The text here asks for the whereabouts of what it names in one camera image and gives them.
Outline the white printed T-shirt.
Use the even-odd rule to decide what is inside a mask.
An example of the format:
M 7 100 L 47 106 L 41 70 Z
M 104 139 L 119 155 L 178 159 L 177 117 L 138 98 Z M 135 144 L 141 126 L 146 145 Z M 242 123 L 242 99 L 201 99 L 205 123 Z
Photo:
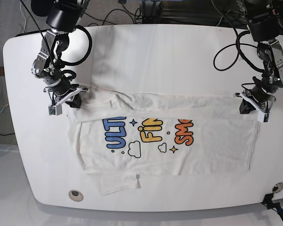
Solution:
M 140 188 L 144 176 L 250 169 L 260 124 L 234 97 L 97 90 L 67 112 L 68 139 L 101 195 Z

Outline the right table grommet hole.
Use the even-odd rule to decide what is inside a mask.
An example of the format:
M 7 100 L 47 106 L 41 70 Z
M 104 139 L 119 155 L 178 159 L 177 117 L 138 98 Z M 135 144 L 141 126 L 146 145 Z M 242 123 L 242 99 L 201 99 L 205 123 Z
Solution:
M 283 190 L 283 182 L 279 182 L 273 186 L 272 193 L 277 194 Z

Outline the table grommet hole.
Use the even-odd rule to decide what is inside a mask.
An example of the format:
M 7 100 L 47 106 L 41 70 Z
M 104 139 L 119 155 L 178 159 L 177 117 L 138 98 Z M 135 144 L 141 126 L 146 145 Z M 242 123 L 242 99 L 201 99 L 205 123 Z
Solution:
M 83 200 L 83 194 L 77 190 L 70 190 L 68 196 L 75 202 L 81 202 Z
M 277 194 L 283 190 L 283 182 L 279 182 L 273 186 L 272 193 Z

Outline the left table grommet hole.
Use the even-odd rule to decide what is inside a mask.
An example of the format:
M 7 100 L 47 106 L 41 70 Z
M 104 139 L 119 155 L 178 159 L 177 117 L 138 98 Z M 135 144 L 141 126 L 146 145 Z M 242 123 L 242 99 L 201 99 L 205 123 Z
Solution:
M 83 200 L 83 194 L 77 190 L 70 190 L 68 196 L 75 202 L 81 202 Z

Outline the black aluminium frame stand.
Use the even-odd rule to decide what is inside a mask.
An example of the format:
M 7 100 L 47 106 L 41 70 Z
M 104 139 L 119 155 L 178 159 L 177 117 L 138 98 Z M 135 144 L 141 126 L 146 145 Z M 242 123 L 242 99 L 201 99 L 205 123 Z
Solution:
M 139 0 L 144 24 L 212 25 L 217 21 L 209 0 Z

